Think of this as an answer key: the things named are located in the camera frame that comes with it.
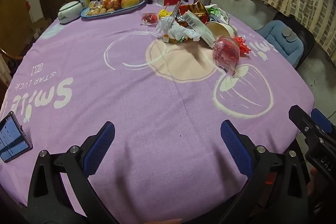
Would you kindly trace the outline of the person right hand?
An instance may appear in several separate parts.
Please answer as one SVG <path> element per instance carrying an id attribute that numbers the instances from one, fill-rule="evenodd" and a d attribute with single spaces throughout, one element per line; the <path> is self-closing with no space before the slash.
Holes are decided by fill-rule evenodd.
<path id="1" fill-rule="evenodd" d="M 307 184 L 307 187 L 306 187 L 308 196 L 310 196 L 314 191 L 317 176 L 318 176 L 318 170 L 312 167 L 310 170 L 310 182 Z"/>

